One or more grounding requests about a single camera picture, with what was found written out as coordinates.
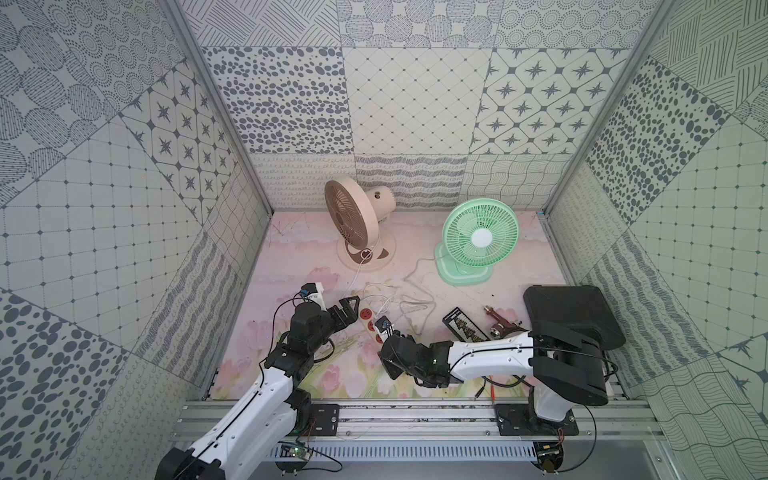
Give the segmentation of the brown metal connector tool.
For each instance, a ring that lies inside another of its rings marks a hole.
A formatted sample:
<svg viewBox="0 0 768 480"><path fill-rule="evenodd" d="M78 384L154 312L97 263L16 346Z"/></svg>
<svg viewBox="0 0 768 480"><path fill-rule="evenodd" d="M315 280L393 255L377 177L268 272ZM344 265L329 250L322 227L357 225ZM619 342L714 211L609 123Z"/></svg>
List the brown metal connector tool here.
<svg viewBox="0 0 768 480"><path fill-rule="evenodd" d="M525 329L520 324L508 321L492 307L484 306L484 311L495 320L495 324L490 329L491 336L494 339L502 339L513 333L525 332Z"/></svg>

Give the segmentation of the black multi-port adapter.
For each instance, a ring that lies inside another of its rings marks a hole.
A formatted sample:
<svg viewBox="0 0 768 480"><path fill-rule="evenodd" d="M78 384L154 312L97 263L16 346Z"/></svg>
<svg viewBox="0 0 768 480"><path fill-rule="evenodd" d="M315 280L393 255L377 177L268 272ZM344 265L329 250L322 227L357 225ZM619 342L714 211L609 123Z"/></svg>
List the black multi-port adapter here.
<svg viewBox="0 0 768 480"><path fill-rule="evenodd" d="M483 332L459 307L455 307L442 319L442 323L460 342L478 343L490 341Z"/></svg>

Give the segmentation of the pink desk fan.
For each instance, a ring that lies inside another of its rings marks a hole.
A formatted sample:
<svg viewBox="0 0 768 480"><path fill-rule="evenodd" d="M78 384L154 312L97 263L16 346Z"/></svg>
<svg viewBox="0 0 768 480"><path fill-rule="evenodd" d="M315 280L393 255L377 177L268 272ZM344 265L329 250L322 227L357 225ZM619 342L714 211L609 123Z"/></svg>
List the pink desk fan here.
<svg viewBox="0 0 768 480"><path fill-rule="evenodd" d="M393 192L386 186L364 190L351 177L329 180L324 187L328 213L341 238L340 261L352 270L371 272L389 264L396 240L381 225L396 208Z"/></svg>

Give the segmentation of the black plastic tool case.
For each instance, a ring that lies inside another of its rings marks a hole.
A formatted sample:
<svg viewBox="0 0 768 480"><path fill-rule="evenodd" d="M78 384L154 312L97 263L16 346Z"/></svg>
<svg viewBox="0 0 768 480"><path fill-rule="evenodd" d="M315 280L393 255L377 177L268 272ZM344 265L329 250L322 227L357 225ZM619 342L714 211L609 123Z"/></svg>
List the black plastic tool case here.
<svg viewBox="0 0 768 480"><path fill-rule="evenodd" d="M622 347L626 337L602 291L595 286L528 287L523 300L531 324L547 321L589 336L604 350Z"/></svg>

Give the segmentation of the aluminium mounting rail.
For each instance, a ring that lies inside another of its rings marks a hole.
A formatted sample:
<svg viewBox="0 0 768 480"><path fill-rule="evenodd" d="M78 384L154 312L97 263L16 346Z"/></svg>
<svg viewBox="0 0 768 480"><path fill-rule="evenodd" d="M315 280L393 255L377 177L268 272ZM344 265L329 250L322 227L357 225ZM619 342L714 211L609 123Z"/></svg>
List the aluminium mounting rail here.
<svg viewBox="0 0 768 480"><path fill-rule="evenodd" d="M337 400L336 440L480 440L500 436L495 404L489 399ZM207 433L234 405L232 401L189 401L170 440L189 445ZM577 440L656 440L664 434L644 401L614 401L572 409Z"/></svg>

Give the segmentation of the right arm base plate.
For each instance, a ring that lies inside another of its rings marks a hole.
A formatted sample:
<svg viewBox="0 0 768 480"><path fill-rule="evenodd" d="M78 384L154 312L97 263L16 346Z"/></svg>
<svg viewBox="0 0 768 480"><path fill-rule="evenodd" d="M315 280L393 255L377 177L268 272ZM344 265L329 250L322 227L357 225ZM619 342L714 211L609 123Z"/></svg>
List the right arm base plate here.
<svg viewBox="0 0 768 480"><path fill-rule="evenodd" d="M496 404L494 406L495 420L499 434L511 437L534 436L578 436L579 428L573 412L569 410L562 422L554 422L538 417L533 407L528 404Z"/></svg>

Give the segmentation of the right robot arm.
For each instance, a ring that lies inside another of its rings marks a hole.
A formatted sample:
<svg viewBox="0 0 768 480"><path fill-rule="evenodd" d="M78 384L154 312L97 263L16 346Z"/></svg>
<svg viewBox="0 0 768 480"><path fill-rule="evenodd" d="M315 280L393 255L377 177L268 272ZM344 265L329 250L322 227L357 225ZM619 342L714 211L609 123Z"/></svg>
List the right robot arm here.
<svg viewBox="0 0 768 480"><path fill-rule="evenodd" d="M562 422L575 405L608 403L600 343L548 321L528 331L485 342L423 345L394 329L386 317L373 323L383 341L379 358L391 379L411 376L424 388L446 388L492 375L533 378L532 413Z"/></svg>

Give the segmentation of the white red power strip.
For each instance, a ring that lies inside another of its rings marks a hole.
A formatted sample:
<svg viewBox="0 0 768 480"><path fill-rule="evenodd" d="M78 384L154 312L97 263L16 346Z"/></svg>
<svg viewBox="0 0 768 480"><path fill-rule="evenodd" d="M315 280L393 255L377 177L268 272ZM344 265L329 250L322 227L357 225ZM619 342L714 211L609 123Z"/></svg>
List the white red power strip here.
<svg viewBox="0 0 768 480"><path fill-rule="evenodd" d="M376 334L373 330L372 323L374 320L376 320L381 316L383 316L383 314L377 314L375 309L371 307L367 302L360 303L359 319L363 322L363 325L366 327L368 332L374 336L375 340L376 340Z"/></svg>

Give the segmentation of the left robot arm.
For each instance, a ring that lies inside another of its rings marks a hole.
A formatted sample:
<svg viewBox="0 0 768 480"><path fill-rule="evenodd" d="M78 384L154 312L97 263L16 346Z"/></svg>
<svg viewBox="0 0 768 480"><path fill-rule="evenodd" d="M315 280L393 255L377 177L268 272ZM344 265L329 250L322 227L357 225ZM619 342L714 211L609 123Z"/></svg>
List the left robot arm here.
<svg viewBox="0 0 768 480"><path fill-rule="evenodd" d="M302 297L288 330L259 365L259 378L192 446L172 448L157 467L157 479L247 479L281 440L306 428L311 395L299 385L320 347L357 322L360 298L327 308L320 292Z"/></svg>

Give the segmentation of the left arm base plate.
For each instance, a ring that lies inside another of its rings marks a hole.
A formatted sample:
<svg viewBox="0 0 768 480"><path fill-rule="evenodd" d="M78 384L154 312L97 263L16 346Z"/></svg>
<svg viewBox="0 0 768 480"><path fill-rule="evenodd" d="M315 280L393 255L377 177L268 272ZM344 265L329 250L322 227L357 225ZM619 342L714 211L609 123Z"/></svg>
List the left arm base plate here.
<svg viewBox="0 0 768 480"><path fill-rule="evenodd" d="M294 436L332 437L337 434L339 404L306 404L297 412Z"/></svg>

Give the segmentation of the green desk fan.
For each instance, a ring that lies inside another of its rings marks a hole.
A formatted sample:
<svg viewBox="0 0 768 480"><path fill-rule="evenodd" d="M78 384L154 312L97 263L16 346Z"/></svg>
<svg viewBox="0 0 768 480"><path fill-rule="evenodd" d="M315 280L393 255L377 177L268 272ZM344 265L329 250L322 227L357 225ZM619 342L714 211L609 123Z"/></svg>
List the green desk fan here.
<svg viewBox="0 0 768 480"><path fill-rule="evenodd" d="M435 247L439 276L453 286L488 281L493 266L515 248L519 233L516 214L503 202L477 198L461 203L447 217Z"/></svg>

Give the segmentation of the right controller board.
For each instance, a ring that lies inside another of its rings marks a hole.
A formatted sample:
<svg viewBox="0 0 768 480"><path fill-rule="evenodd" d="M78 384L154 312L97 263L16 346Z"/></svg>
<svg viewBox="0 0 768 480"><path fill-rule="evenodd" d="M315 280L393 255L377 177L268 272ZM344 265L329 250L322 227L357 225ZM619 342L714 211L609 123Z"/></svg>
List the right controller board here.
<svg viewBox="0 0 768 480"><path fill-rule="evenodd" d="M564 452L557 442L534 442L535 459L532 464L544 473L556 473L563 464Z"/></svg>

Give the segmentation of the controller board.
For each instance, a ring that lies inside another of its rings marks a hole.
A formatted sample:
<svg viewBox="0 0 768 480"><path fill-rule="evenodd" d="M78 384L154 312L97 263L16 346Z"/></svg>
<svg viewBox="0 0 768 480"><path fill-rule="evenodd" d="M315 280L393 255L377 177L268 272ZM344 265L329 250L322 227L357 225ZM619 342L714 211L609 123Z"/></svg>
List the controller board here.
<svg viewBox="0 0 768 480"><path fill-rule="evenodd" d="M534 442L535 459L532 464L544 473L556 473L563 464L564 452L557 442Z"/></svg>
<svg viewBox="0 0 768 480"><path fill-rule="evenodd" d="M305 446L290 442L280 442L275 465L283 473L295 474L308 465L311 457L312 453Z"/></svg>

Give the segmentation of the left controller board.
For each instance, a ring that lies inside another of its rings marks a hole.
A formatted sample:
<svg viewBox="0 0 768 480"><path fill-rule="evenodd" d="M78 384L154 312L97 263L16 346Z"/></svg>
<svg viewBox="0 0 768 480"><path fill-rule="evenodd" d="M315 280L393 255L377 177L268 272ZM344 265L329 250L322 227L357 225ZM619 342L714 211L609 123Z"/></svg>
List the left controller board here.
<svg viewBox="0 0 768 480"><path fill-rule="evenodd" d="M308 465L311 457L312 453L305 446L290 442L280 442L275 465L283 473L295 474Z"/></svg>

